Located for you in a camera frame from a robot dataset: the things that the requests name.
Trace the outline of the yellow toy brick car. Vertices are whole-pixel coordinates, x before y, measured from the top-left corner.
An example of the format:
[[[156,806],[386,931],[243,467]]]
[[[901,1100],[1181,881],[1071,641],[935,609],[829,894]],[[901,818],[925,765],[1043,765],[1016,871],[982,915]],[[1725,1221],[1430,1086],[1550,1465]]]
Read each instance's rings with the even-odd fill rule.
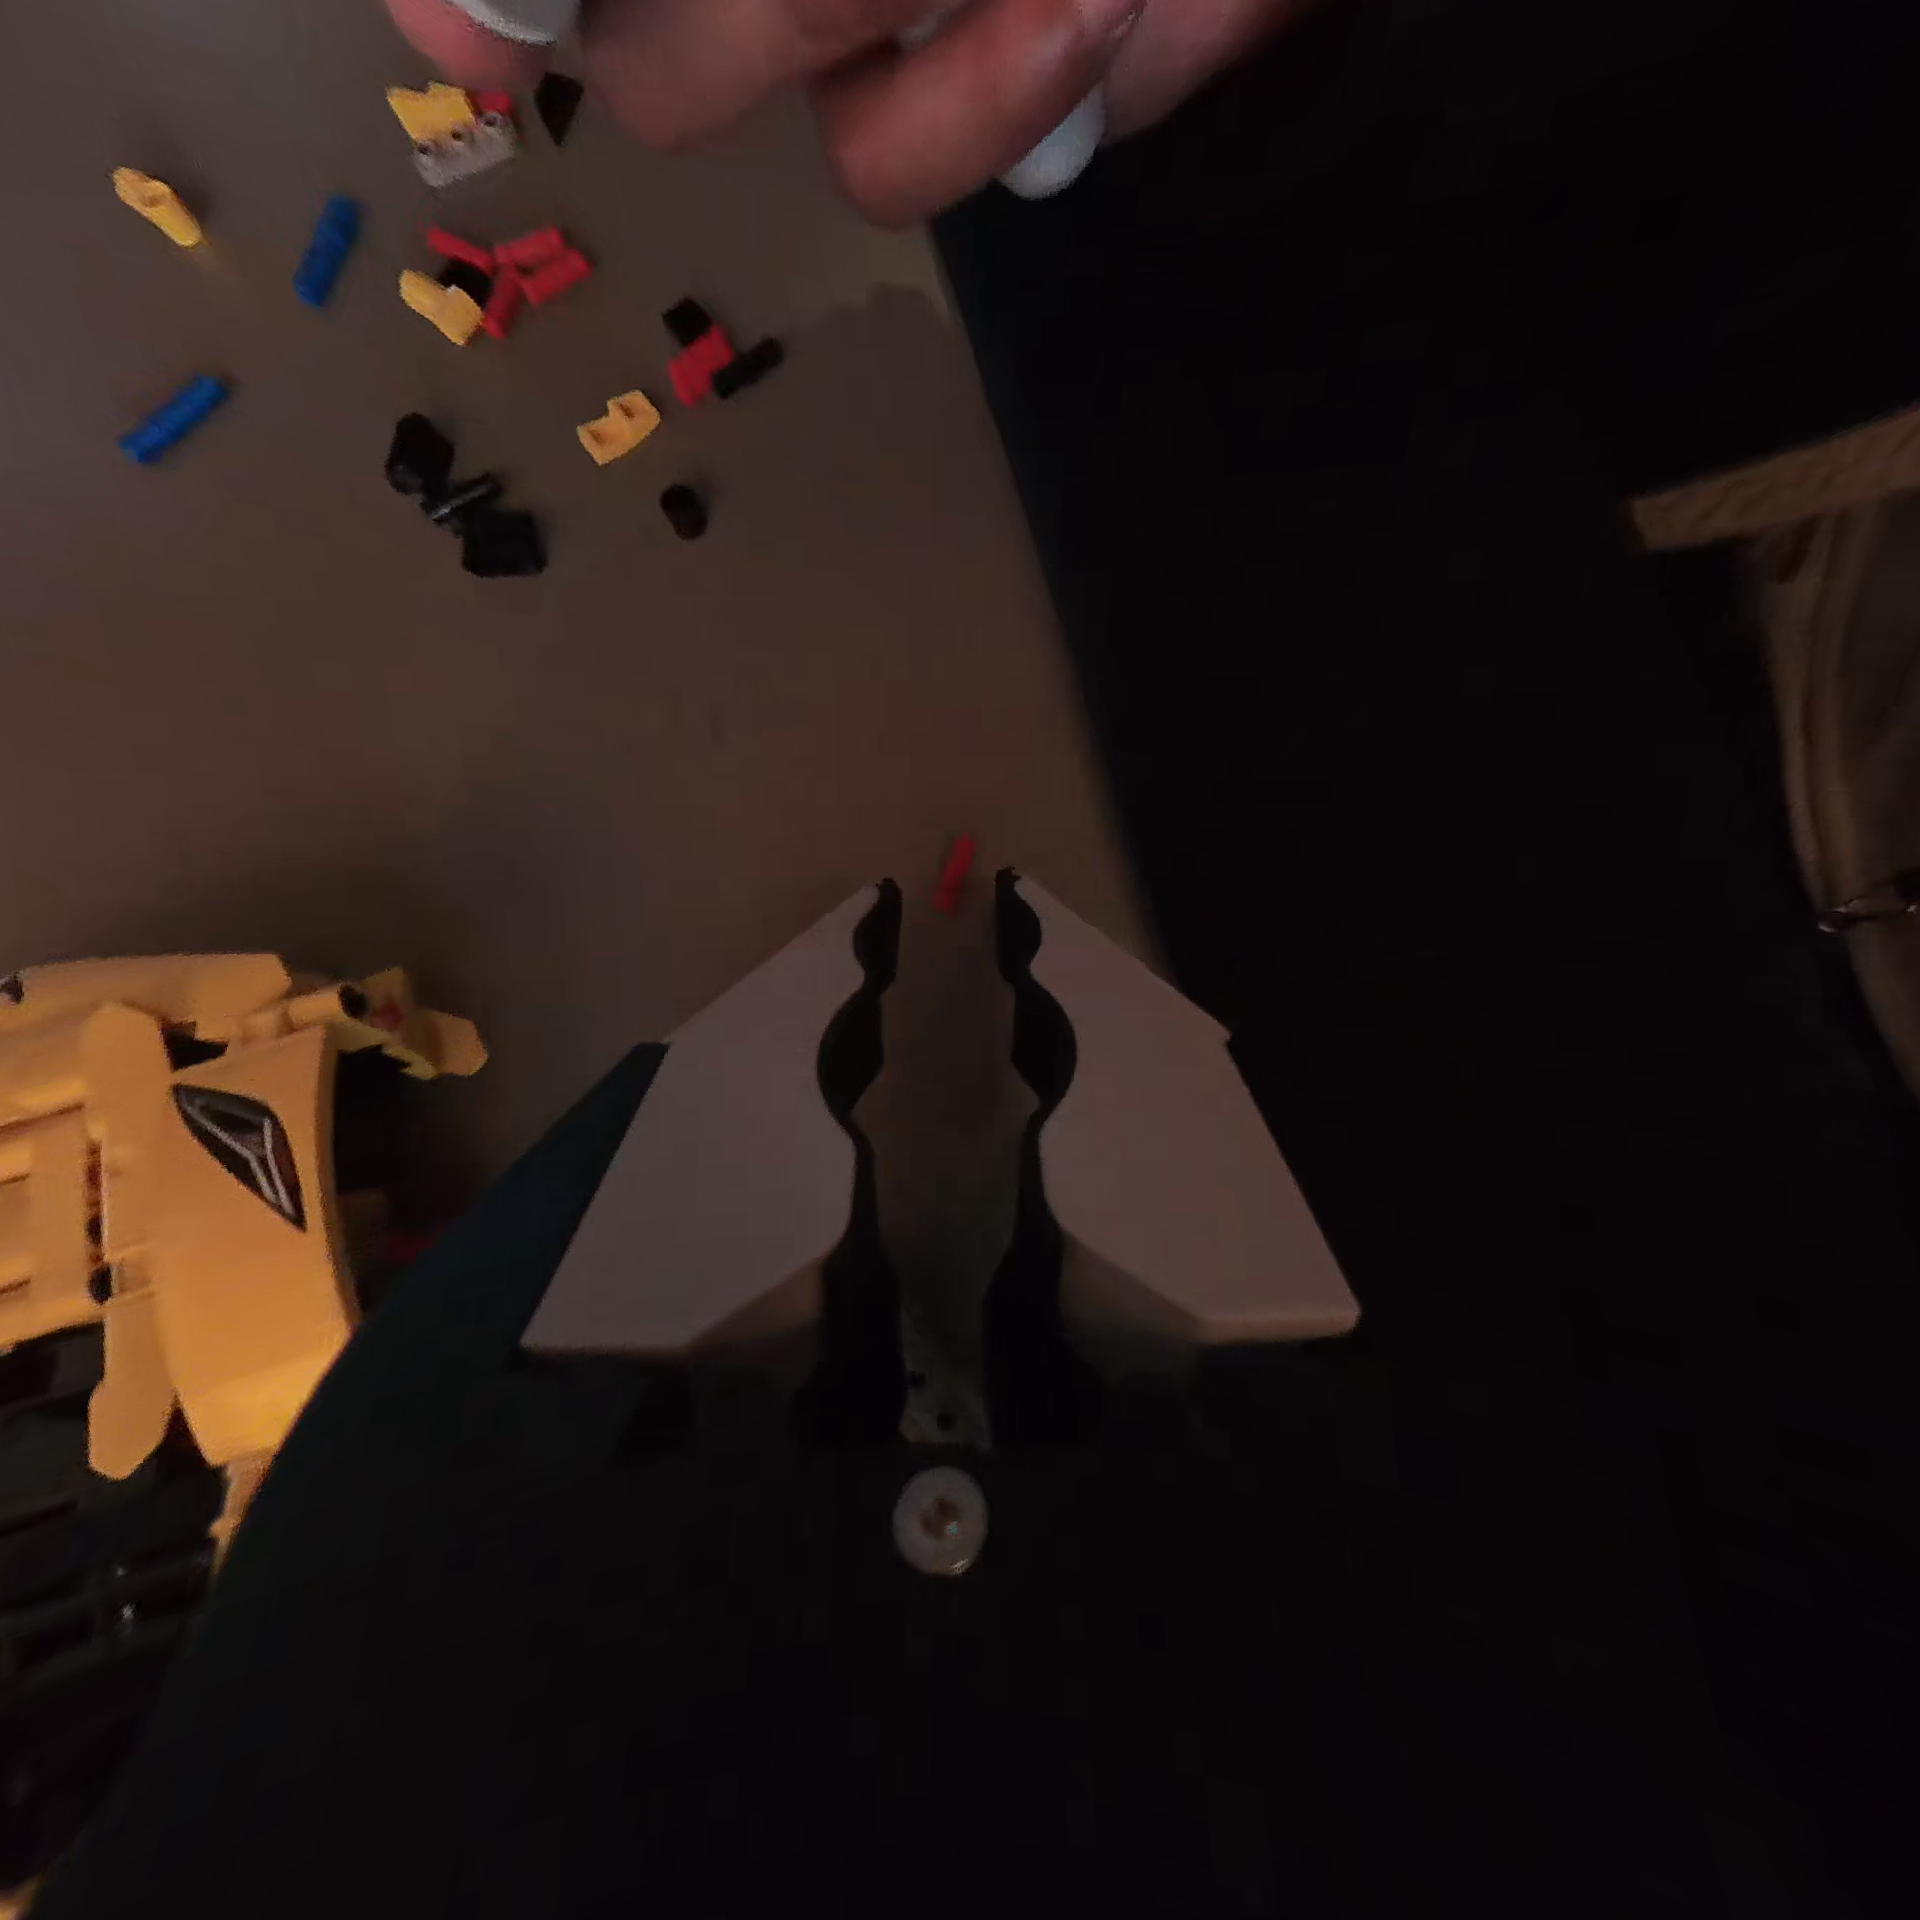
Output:
[[[409,1254],[379,1155],[401,1086],[486,1059],[401,969],[4,973],[4,1896],[104,1801],[369,1285]]]

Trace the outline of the person's right hand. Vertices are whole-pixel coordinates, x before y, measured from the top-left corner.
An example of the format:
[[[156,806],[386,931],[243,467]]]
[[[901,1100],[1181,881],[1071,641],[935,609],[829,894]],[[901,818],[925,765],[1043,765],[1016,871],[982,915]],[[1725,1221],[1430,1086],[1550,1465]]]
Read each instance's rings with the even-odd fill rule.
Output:
[[[511,10],[384,5],[458,87],[535,84],[567,42],[621,128],[660,156],[805,101],[843,199],[907,228],[1007,176],[1093,95],[1105,144],[1158,133],[1319,5],[610,3],[562,5],[560,35]]]

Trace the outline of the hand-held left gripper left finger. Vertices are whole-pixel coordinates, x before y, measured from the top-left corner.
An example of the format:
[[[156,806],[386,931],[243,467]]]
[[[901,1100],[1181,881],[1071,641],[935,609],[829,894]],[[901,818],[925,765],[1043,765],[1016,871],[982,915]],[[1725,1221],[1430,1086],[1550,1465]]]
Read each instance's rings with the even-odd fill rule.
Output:
[[[899,1439],[901,1281],[857,1111],[885,1068],[901,929],[899,882],[863,885],[670,1032],[527,1353],[759,1364],[809,1443]]]

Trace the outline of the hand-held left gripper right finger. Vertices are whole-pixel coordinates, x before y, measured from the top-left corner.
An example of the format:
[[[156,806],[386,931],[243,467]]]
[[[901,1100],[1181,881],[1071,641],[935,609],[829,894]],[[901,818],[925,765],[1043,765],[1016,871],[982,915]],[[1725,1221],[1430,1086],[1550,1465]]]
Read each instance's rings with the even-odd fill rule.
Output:
[[[994,959],[1031,1112],[991,1281],[991,1441],[1076,1449],[1120,1384],[1356,1332],[1231,1032],[1014,868],[994,879]]]

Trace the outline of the scattered mixed brick pieces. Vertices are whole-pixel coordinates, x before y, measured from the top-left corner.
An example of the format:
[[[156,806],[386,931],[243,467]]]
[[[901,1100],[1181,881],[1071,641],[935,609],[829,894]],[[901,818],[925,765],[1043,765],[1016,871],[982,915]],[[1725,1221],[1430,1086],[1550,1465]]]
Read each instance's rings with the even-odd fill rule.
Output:
[[[420,180],[448,188],[475,180],[518,154],[517,105],[508,93],[468,93],[433,82],[393,89],[393,108]],[[111,187],[121,204],[156,228],[172,246],[195,250],[207,243],[196,213],[181,193],[156,176],[118,167]],[[331,196],[309,233],[295,271],[296,300],[321,312],[338,291],[363,241],[365,209],[353,196]],[[505,343],[527,315],[537,315],[584,286],[595,262],[565,228],[532,228],[496,246],[429,226],[431,271],[409,268],[396,281],[409,312],[438,338],[468,349],[479,338]],[[787,362],[784,344],[761,338],[737,346],[700,300],[677,300],[663,312],[674,346],[669,383],[680,406],[727,403],[762,384]],[[228,380],[191,379],[163,399],[114,445],[137,468],[156,468],[183,449],[228,403]],[[624,461],[660,428],[660,410],[642,390],[613,397],[601,415],[576,428],[579,443],[599,468]],[[462,571],[479,581],[520,581],[546,572],[548,551],[538,519],[506,504],[505,485],[492,474],[461,479],[457,443],[427,415],[396,420],[384,474],[391,490],[448,531],[461,546]]]

